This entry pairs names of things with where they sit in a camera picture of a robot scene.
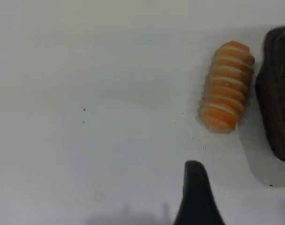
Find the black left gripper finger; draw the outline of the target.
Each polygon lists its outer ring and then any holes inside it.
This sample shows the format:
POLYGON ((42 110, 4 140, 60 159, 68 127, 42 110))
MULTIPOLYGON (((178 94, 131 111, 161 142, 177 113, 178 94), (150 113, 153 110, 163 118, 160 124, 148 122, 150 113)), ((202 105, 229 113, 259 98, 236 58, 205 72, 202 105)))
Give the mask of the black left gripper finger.
POLYGON ((209 177, 202 163, 190 160, 184 166, 183 198, 175 225, 223 225, 209 177))

